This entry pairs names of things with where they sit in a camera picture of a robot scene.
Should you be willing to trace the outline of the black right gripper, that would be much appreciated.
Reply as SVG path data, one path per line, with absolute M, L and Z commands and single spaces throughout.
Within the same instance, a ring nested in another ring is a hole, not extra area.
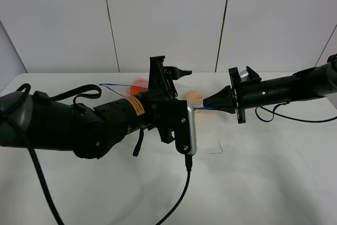
M 246 67 L 246 70 L 249 72 L 250 78 L 245 82 L 241 82 L 238 68 L 229 69 L 231 86 L 227 85 L 214 95 L 205 98 L 203 105 L 211 105 L 208 106 L 210 110 L 229 114 L 236 113 L 238 123 L 245 123 L 245 110 L 257 106 L 257 101 L 262 97 L 263 93 L 263 82 L 260 76 L 249 66 Z M 218 106 L 233 105 L 233 100 L 236 107 Z

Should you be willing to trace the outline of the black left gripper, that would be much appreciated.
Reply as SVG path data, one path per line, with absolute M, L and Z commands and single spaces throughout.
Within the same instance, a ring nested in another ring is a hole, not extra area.
M 187 100 L 179 100 L 174 81 L 192 74 L 173 66 L 164 66 L 164 56 L 150 57 L 148 91 L 144 107 L 150 110 L 150 125 L 157 128 L 161 142 L 175 143 L 181 154 L 190 151 Z

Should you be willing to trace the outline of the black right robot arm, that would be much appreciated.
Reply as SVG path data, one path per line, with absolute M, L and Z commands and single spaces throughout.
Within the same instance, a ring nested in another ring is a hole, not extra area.
M 249 66 L 239 72 L 229 69 L 231 84 L 203 100 L 209 110 L 236 114 L 239 124 L 245 123 L 245 110 L 274 104 L 271 111 L 296 101 L 323 98 L 336 93 L 336 55 L 329 56 L 327 63 L 296 72 L 290 76 L 262 80 Z

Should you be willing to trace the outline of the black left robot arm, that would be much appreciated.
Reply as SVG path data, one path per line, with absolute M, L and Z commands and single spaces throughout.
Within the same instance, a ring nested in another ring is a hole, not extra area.
M 73 151 L 84 159 L 99 159 L 135 131 L 157 129 L 163 143 L 174 143 L 181 154 L 196 153 L 194 107 L 177 99 L 174 81 L 189 75 L 164 66 L 164 57 L 150 58 L 148 89 L 94 108 L 64 99 L 97 99 L 97 85 L 84 85 L 50 97 L 29 92 L 24 84 L 1 97 L 1 110 L 26 134 L 36 149 Z

